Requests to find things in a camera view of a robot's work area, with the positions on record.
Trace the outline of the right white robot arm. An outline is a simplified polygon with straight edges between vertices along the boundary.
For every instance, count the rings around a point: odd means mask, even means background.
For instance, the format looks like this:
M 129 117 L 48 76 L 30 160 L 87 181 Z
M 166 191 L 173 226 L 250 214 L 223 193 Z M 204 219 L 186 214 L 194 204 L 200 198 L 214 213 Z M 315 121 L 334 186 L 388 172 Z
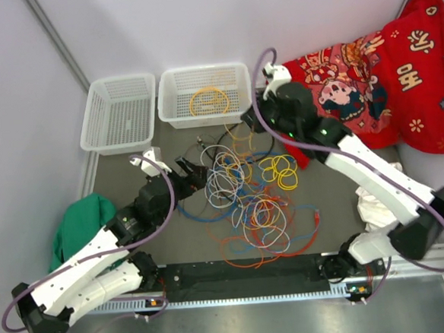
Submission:
M 375 154 L 337 119 L 320 116 L 312 93 L 290 82 L 276 90 L 253 89 L 251 105 L 241 115 L 254 132 L 305 151 L 330 169 L 352 179 L 395 216 L 387 226 L 350 238 L 340 265 L 357 276 L 368 263 L 401 256 L 420 268 L 422 259 L 444 232 L 444 187 L 432 189 L 406 176 Z

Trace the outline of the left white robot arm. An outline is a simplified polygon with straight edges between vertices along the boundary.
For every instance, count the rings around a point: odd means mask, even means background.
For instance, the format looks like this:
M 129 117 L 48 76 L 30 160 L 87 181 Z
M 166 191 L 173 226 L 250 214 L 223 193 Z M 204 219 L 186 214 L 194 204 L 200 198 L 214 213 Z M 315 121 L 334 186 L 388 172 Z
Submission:
M 176 158 L 179 175 L 166 164 L 135 156 L 147 182 L 135 200 L 116 212 L 95 237 L 54 272 L 11 292 L 27 333 L 67 333 L 83 316 L 127 292 L 153 290 L 157 265 L 134 249 L 161 233 L 179 201 L 204 189 L 208 168 Z

